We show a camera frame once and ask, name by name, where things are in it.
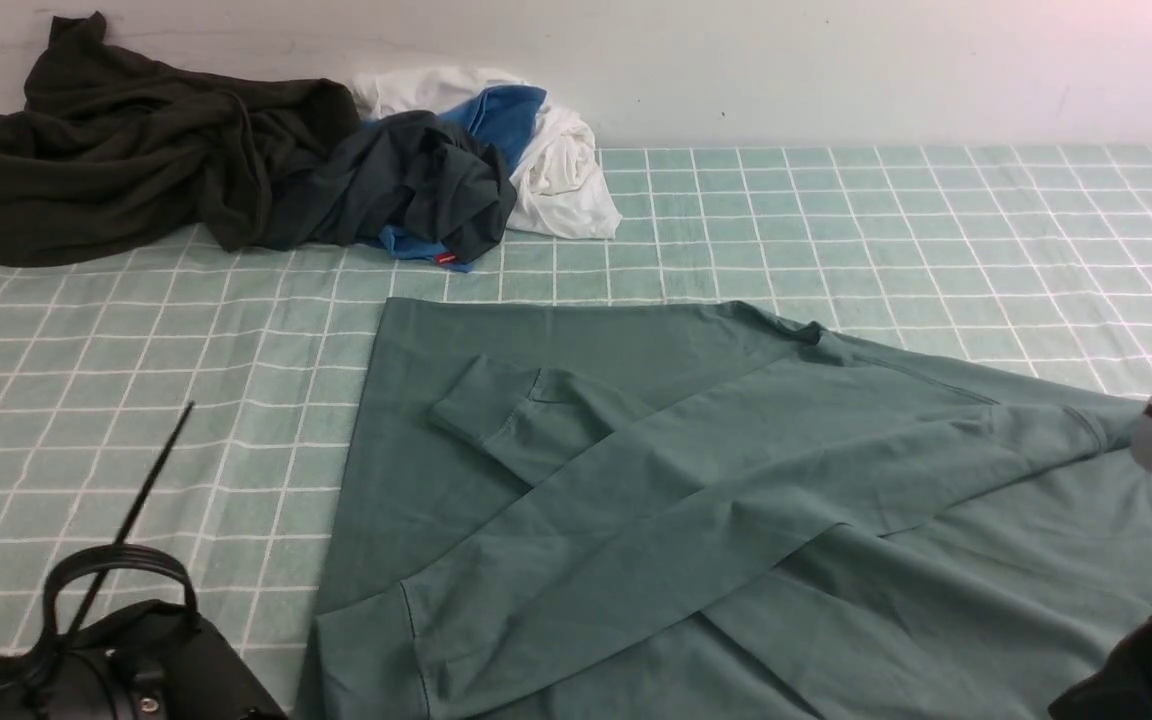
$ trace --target mattress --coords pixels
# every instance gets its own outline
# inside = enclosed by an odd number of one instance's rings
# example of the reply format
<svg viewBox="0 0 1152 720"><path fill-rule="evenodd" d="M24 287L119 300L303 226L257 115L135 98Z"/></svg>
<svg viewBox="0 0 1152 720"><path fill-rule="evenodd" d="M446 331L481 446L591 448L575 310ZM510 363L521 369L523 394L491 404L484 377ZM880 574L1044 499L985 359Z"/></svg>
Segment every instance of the mattress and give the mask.
<svg viewBox="0 0 1152 720"><path fill-rule="evenodd" d="M291 705L389 296L744 300L908 350L1152 392L1152 146L635 149L602 165L626 214L616 240L508 234L470 274L364 247L228 255L197 228L77 266L0 268L0 652L33 642L45 570L114 535L191 397L132 538L188 562L207 615ZM97 611L172 592L132 574L106 588Z"/></svg>

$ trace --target green sweatshirt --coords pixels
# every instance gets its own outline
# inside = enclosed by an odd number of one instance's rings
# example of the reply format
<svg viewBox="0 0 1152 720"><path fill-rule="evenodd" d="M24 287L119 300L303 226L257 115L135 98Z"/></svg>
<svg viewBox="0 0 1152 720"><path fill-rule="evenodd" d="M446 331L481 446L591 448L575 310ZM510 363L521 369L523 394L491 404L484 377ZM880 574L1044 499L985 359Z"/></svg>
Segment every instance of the green sweatshirt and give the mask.
<svg viewBox="0 0 1152 720"><path fill-rule="evenodd" d="M298 711L1041 717L1152 614L1139 409L741 304L393 300Z"/></svg>

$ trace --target pile of clothes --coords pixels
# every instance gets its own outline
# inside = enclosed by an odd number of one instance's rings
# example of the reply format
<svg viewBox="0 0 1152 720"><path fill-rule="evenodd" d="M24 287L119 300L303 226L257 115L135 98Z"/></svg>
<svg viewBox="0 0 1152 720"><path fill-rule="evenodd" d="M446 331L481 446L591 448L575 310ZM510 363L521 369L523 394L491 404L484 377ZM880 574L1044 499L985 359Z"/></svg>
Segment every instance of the pile of clothes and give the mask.
<svg viewBox="0 0 1152 720"><path fill-rule="evenodd" d="M0 265L81 263L184 223L225 250L382 247L468 270L506 227L612 237L594 137L540 88L435 68L256 82L105 44L106 22L53 18L0 115ZM359 107L370 109L366 119Z"/></svg>

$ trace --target sleeve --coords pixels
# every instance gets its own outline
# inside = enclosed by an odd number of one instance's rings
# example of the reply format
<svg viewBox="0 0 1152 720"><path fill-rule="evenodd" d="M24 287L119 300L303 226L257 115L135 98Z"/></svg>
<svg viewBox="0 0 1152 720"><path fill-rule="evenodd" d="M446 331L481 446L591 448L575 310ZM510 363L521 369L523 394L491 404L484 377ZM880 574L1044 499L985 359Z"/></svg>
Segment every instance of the sleeve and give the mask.
<svg viewBox="0 0 1152 720"><path fill-rule="evenodd" d="M652 407L566 370L526 370L477 357L430 419L538 486Z"/></svg>

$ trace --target green checkered sheet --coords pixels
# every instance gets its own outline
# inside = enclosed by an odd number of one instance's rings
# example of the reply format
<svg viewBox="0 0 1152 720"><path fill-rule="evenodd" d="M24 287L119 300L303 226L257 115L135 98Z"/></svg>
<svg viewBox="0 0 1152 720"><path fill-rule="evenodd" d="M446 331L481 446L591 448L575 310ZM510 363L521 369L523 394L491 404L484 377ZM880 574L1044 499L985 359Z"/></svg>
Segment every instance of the green checkered sheet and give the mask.
<svg viewBox="0 0 1152 720"><path fill-rule="evenodd" d="M191 397L134 539L188 562L207 615L291 703L389 296L745 300L1152 392L1152 146L605 150L602 165L626 214L616 240L509 234L471 274L364 247L227 255L194 228L78 266L0 268L0 652L33 642L45 570L114 535ZM106 588L97 612L166 585Z"/></svg>

